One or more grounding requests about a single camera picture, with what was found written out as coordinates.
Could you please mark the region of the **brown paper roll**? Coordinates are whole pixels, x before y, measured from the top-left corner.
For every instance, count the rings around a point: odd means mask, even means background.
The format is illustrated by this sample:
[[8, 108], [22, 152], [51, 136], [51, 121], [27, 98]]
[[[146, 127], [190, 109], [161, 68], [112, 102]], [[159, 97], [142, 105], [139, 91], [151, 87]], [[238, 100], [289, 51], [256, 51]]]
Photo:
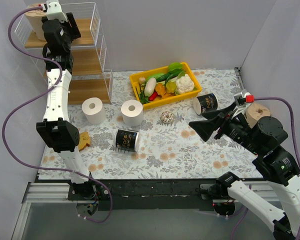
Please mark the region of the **brown paper roll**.
[[40, 9], [31, 10], [25, 13], [25, 17], [29, 21], [36, 37], [40, 41], [45, 41], [44, 32], [42, 30], [42, 18], [46, 17], [47, 14]]
[[250, 128], [253, 128], [258, 122], [258, 120], [260, 120], [261, 118], [270, 117], [270, 116], [271, 116], [270, 110], [267, 107], [256, 102], [252, 103], [245, 110], [244, 113], [244, 117]]

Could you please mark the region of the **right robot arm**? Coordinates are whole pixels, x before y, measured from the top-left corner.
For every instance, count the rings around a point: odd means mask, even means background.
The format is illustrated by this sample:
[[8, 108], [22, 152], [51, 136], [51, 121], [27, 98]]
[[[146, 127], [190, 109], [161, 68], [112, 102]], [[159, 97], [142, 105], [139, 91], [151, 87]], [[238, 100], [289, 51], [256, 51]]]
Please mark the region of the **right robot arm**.
[[244, 117], [250, 106], [231, 106], [204, 113], [205, 120], [192, 121], [189, 126], [203, 141], [214, 131], [218, 140], [226, 135], [256, 155], [253, 165], [273, 189], [282, 208], [279, 209], [249, 189], [238, 176], [226, 172], [202, 194], [241, 202], [260, 218], [277, 240], [300, 240], [300, 165], [281, 143], [288, 133], [281, 122], [271, 116], [260, 118], [250, 127]]

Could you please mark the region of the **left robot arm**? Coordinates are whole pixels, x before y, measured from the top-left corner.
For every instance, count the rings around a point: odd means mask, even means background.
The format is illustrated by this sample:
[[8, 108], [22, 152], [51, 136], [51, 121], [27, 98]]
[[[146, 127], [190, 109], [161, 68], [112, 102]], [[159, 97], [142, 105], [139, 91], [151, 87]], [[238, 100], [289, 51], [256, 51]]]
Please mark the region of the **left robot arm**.
[[46, 44], [42, 49], [48, 87], [46, 110], [36, 130], [45, 144], [54, 150], [70, 170], [71, 186], [76, 195], [85, 200], [96, 196], [96, 187], [88, 179], [90, 171], [79, 152], [79, 130], [71, 124], [68, 116], [69, 86], [72, 80], [74, 57], [71, 44], [81, 37], [73, 13], [66, 19], [43, 17], [42, 30]]

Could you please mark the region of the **black wrapped roll right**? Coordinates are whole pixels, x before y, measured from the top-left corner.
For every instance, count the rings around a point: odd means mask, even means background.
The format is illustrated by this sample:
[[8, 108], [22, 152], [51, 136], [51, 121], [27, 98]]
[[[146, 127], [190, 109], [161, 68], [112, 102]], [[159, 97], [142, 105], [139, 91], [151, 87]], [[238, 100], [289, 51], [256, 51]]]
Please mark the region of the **black wrapped roll right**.
[[209, 93], [193, 98], [193, 109], [197, 115], [216, 111], [218, 109], [218, 99], [215, 94]]

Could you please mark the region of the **black wrapped roll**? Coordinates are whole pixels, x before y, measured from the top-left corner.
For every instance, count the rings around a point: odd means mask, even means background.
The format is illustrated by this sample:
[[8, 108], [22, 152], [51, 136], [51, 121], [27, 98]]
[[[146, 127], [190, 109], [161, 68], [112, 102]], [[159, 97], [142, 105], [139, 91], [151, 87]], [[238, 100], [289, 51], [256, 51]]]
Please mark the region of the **black wrapped roll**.
[[209, 93], [193, 98], [193, 109], [197, 115], [216, 111], [218, 109], [218, 99], [215, 94]]
[[114, 135], [114, 146], [123, 151], [137, 152], [139, 149], [140, 132], [118, 129]]

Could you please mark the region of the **white cauliflower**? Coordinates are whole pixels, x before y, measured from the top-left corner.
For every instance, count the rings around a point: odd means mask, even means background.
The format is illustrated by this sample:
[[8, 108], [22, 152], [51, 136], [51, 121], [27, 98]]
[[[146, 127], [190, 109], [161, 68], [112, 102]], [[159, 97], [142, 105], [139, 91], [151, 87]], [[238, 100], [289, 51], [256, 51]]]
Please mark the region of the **white cauliflower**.
[[175, 83], [176, 83], [175, 92], [178, 95], [189, 93], [193, 91], [193, 89], [195, 88], [195, 84], [188, 74], [185, 74], [184, 76], [178, 78]]

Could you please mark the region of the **orange yellow pepper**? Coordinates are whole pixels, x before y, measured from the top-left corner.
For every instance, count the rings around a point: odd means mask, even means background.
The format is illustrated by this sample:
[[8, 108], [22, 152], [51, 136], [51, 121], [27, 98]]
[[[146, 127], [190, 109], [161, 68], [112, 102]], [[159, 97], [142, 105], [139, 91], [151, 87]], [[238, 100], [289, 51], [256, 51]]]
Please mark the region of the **orange yellow pepper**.
[[162, 83], [158, 83], [155, 87], [155, 91], [158, 95], [163, 97], [166, 94], [166, 87]]

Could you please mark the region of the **green leafy vegetable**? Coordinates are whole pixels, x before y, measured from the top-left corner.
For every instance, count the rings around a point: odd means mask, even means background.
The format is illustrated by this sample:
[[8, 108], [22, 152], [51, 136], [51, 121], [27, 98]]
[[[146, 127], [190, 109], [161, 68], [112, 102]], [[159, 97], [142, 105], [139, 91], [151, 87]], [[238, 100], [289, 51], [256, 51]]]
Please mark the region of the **green leafy vegetable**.
[[180, 62], [173, 62], [168, 66], [168, 72], [172, 73], [173, 71], [176, 70], [182, 70], [183, 69], [183, 65]]

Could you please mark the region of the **green herb sprig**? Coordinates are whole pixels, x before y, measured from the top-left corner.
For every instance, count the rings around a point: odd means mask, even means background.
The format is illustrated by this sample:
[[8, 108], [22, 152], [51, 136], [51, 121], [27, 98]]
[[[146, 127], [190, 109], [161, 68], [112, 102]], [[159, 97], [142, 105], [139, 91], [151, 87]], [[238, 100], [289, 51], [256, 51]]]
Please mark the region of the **green herb sprig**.
[[145, 96], [145, 94], [144, 94], [145, 86], [146, 86], [146, 85], [140, 86], [139, 84], [137, 84], [137, 85], [135, 86], [135, 89], [136, 89], [136, 92], [137, 92], [139, 101], [140, 101], [142, 104], [147, 104], [147, 103], [150, 102], [150, 101], [148, 100], [149, 97]]

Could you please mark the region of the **white radish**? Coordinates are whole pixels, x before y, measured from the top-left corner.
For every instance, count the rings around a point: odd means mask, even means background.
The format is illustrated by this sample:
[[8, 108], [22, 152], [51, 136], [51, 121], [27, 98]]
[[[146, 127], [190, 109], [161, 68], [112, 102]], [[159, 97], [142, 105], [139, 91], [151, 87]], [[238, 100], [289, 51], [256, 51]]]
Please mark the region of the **white radish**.
[[144, 88], [144, 95], [146, 97], [150, 97], [154, 93], [156, 85], [157, 85], [157, 80], [154, 77], [151, 77], [146, 82], [146, 85]]

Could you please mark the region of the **white toilet paper roll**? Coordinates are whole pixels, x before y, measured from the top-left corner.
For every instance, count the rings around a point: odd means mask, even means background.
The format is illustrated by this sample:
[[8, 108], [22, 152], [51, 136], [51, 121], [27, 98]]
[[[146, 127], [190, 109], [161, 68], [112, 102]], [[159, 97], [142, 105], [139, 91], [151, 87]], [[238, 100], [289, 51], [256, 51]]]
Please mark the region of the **white toilet paper roll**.
[[130, 126], [139, 126], [144, 119], [143, 105], [137, 100], [127, 100], [121, 106], [123, 122]]
[[91, 97], [82, 103], [82, 111], [89, 123], [101, 124], [106, 120], [106, 111], [103, 102], [98, 97]]

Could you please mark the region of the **small mushroom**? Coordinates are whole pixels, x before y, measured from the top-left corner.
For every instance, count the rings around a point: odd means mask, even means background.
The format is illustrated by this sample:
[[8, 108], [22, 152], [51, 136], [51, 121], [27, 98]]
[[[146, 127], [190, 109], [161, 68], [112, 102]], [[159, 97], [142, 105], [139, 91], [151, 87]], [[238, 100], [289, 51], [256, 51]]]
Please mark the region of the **small mushroom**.
[[138, 82], [139, 82], [140, 85], [142, 85], [142, 84], [144, 84], [146, 82], [146, 79], [144, 77], [140, 77], [138, 79]]

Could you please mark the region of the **black wrapped roll left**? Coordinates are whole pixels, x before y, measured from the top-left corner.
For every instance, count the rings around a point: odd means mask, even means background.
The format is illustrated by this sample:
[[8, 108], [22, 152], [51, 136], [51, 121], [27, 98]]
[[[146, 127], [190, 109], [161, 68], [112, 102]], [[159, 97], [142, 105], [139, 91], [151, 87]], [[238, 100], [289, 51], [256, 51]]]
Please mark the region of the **black wrapped roll left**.
[[114, 146], [123, 151], [137, 152], [139, 149], [140, 132], [118, 129], [114, 135]]

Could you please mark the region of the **toast bread slice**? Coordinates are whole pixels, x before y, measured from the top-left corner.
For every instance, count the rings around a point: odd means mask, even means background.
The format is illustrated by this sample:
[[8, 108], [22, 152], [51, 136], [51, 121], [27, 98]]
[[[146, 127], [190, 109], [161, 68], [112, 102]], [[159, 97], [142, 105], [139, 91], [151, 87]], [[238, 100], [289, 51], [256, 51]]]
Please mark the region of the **toast bread slice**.
[[82, 151], [86, 147], [89, 147], [91, 145], [91, 138], [87, 131], [82, 132], [79, 134], [79, 144], [78, 149], [79, 151]]

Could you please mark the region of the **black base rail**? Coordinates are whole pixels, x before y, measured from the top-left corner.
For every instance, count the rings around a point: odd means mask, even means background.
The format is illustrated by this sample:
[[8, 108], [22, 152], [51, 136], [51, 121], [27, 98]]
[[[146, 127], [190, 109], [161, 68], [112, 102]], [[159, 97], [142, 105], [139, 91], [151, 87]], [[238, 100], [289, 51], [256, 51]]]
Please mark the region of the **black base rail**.
[[75, 203], [78, 214], [97, 216], [109, 210], [198, 209], [231, 215], [239, 207], [212, 179], [104, 179], [95, 193], [75, 193], [69, 180], [39, 180], [29, 183], [23, 203]]

